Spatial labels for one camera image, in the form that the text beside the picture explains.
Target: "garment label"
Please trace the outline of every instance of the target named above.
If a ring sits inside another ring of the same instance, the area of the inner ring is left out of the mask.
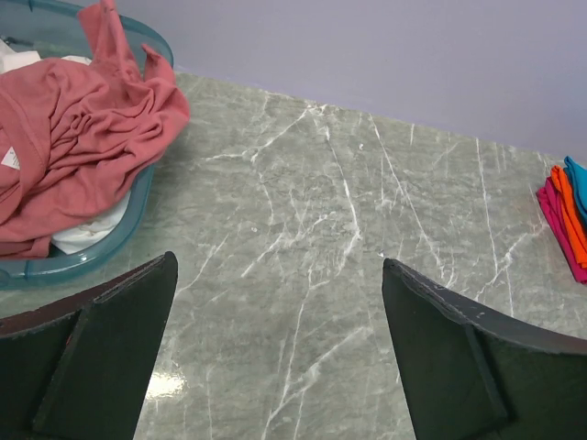
[[[7,167],[14,168],[15,170],[20,170],[20,162],[18,161],[17,153],[13,147],[8,149],[1,163]]]

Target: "white cloth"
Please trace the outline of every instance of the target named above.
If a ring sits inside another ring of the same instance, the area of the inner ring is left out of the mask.
[[[92,219],[91,222],[53,234],[51,244],[70,255],[97,243],[110,234],[116,225],[120,223],[127,211],[129,198],[130,191],[125,194],[120,202],[105,213]]]
[[[68,55],[67,57],[63,57],[63,59],[86,65],[92,62],[89,58],[78,57],[77,55]],[[35,50],[14,52],[0,39],[0,73],[10,72],[37,61],[40,61],[40,56]],[[120,223],[120,220],[122,220],[123,215],[127,211],[129,198],[130,191],[115,206],[105,213],[98,215],[91,222],[53,234],[51,243],[68,255],[84,250],[97,243],[110,234],[116,225]]]

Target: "wall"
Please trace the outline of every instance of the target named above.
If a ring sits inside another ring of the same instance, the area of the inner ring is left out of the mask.
[[[156,28],[181,70],[587,159],[583,0],[118,7]]]

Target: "marble table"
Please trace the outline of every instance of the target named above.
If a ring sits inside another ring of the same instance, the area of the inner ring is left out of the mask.
[[[68,285],[0,292],[0,313],[15,314],[175,252],[178,289],[138,440],[414,439],[383,310],[384,257],[587,337],[587,288],[535,197],[556,159],[178,81],[192,119],[126,248]]]

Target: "folded blue cloth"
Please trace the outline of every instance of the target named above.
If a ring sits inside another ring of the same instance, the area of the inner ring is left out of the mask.
[[[565,171],[572,186],[572,195],[579,209],[581,220],[587,226],[587,170],[575,162],[571,156],[565,158]]]

